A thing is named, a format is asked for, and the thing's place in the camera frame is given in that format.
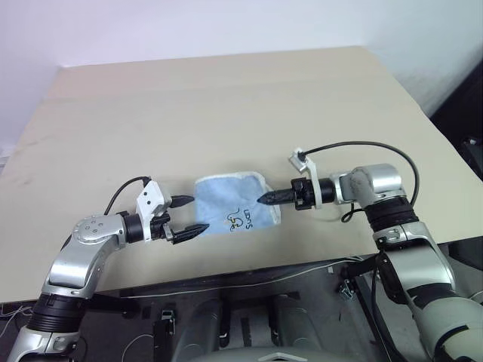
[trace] table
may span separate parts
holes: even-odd
[[[0,176],[0,301],[36,299],[74,224],[102,213],[133,176],[192,194],[202,176],[255,170],[274,188],[297,177],[287,157],[343,140],[407,152],[421,174],[415,210],[441,243],[483,234],[483,188],[401,85],[363,48],[245,54],[62,69]],[[350,146],[312,158],[319,176],[359,165],[411,169],[384,149]],[[133,211],[130,186],[112,211]],[[128,245],[98,290],[374,253],[365,216],[349,206],[295,211],[236,235]],[[173,210],[173,227],[194,207]]]

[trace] white wall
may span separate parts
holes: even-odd
[[[431,114],[482,37],[482,0],[0,0],[0,147],[59,66],[359,44]]]

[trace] cartoon logo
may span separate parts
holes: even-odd
[[[226,219],[232,223],[232,225],[230,225],[229,227],[229,230],[231,232],[234,232],[237,228],[241,228],[243,226],[243,220],[240,219],[239,217],[235,217],[235,215],[239,212],[240,212],[240,208],[238,208],[238,210],[234,213],[229,213],[228,216],[226,217]]]
[[[245,224],[245,228],[248,230],[254,227],[254,224],[251,221],[251,215],[249,209],[243,210],[243,216],[245,217],[245,222],[237,216],[242,216],[240,213],[240,208],[234,213],[229,213],[226,219],[228,220],[227,223],[230,224],[229,230],[234,232],[236,229],[241,228]]]

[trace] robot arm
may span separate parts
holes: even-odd
[[[300,172],[313,170],[300,149],[290,161]],[[311,177],[291,184],[291,189],[266,193],[259,202],[295,203],[297,210],[316,206],[315,195],[322,196],[322,203],[359,203],[380,250],[376,267],[384,290],[412,311],[428,355],[435,361],[483,361],[483,307],[455,292],[451,267],[414,213],[393,166],[357,167],[318,182]]]
[[[192,225],[181,232],[168,225],[167,209],[193,200],[171,197],[149,181],[137,198],[135,214],[90,216],[79,221],[54,260],[32,317],[20,330],[7,361],[70,361],[67,355],[79,339],[80,323],[109,255],[137,241],[164,238],[177,244],[201,234],[209,225]]]

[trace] blue towel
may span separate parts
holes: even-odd
[[[208,176],[196,181],[196,221],[209,223],[203,233],[224,234],[268,228],[280,223],[280,207],[259,204],[271,188],[257,172]]]

